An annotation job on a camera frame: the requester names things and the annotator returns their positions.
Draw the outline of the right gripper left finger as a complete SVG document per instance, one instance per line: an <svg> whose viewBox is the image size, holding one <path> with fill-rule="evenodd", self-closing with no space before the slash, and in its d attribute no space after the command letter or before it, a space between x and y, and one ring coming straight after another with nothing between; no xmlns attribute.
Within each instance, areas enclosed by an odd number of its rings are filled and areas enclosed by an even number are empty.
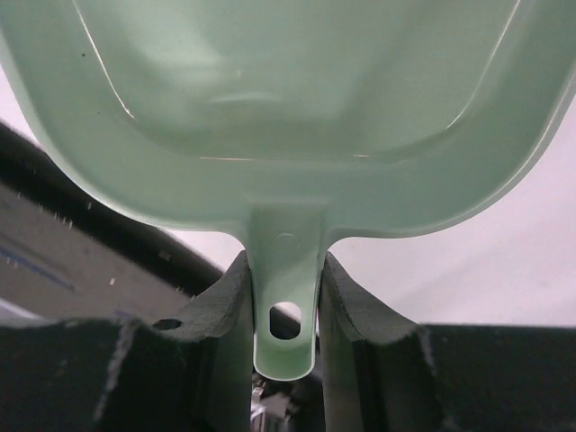
<svg viewBox="0 0 576 432"><path fill-rule="evenodd" d="M248 259L176 315L1 325L4 431L247 431Z"/></svg>

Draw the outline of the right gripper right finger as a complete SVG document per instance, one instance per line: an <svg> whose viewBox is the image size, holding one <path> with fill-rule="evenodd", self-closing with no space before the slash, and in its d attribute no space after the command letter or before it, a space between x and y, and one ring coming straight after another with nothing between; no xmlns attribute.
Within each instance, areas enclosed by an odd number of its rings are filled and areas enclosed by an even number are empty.
<svg viewBox="0 0 576 432"><path fill-rule="evenodd" d="M330 431L572 431L573 328L418 324L327 256L319 296Z"/></svg>

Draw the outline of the green dustpan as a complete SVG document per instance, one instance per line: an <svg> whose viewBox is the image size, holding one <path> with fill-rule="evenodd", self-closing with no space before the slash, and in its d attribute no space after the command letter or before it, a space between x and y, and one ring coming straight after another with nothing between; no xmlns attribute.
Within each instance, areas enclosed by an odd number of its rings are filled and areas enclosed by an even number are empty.
<svg viewBox="0 0 576 432"><path fill-rule="evenodd" d="M333 244L459 224L541 157L575 94L575 4L4 1L1 65L97 201L243 244L254 366L291 381Z"/></svg>

